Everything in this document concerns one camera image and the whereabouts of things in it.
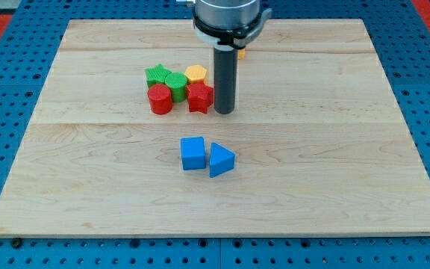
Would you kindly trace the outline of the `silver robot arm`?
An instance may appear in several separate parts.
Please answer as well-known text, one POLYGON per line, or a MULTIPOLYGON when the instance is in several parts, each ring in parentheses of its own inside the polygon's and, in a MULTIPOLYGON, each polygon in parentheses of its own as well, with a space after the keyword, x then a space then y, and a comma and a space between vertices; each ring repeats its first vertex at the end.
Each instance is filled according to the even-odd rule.
POLYGON ((260 0, 176 0, 193 9, 197 37, 220 51, 244 49, 263 31, 272 9, 260 0))

